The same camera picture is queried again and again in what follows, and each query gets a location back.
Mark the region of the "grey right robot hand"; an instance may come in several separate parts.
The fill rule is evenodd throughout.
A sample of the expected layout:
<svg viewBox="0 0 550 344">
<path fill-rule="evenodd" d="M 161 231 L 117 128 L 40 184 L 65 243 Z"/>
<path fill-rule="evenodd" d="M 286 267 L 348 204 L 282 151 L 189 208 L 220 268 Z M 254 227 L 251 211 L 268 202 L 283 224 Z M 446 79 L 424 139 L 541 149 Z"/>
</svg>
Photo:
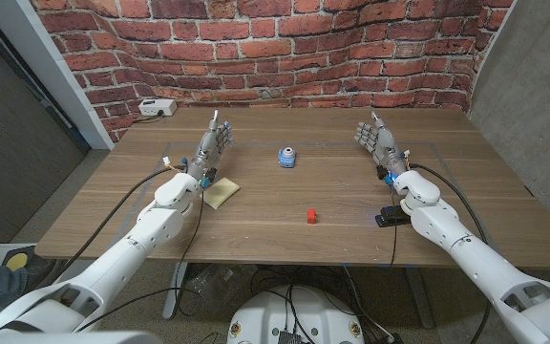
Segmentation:
<svg viewBox="0 0 550 344">
<path fill-rule="evenodd" d="M 384 168 L 396 179 L 408 168 L 403 160 L 402 151 L 391 133 L 375 110 L 370 112 L 372 123 L 359 122 L 354 139 L 372 156 L 374 162 Z"/>
</svg>

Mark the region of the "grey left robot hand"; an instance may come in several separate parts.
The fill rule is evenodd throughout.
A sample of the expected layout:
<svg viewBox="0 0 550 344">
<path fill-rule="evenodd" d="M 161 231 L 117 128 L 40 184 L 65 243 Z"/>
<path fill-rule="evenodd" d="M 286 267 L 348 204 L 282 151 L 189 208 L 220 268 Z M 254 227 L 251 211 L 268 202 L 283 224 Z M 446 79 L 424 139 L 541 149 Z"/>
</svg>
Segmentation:
<svg viewBox="0 0 550 344">
<path fill-rule="evenodd" d="M 187 174 L 196 180 L 201 180 L 209 169 L 217 166 L 224 149 L 232 141 L 232 128 L 227 121 L 219 123 L 218 114 L 219 111 L 215 110 L 195 155 L 188 163 Z"/>
</svg>

